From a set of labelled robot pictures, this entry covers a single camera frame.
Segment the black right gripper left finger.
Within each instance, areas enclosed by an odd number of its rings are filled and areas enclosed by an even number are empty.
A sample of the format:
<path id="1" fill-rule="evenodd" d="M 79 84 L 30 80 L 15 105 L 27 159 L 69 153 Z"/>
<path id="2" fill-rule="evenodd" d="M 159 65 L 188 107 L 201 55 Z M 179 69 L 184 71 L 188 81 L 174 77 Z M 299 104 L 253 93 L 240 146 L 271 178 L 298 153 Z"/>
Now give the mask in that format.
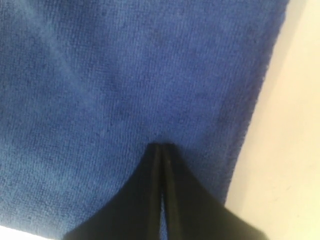
<path id="1" fill-rule="evenodd" d="M 65 240 L 158 240 L 162 204 L 161 146 L 148 144 L 119 192 Z"/>

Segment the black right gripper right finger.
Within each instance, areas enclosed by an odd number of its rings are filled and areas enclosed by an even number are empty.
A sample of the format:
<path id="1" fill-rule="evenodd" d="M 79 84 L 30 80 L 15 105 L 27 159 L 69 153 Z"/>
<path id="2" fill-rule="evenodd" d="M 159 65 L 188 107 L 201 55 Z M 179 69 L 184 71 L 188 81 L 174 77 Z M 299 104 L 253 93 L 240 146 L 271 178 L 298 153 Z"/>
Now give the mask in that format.
<path id="1" fill-rule="evenodd" d="M 173 144 L 164 144 L 162 185 L 170 240 L 265 240 L 265 233 L 217 201 L 193 175 Z"/>

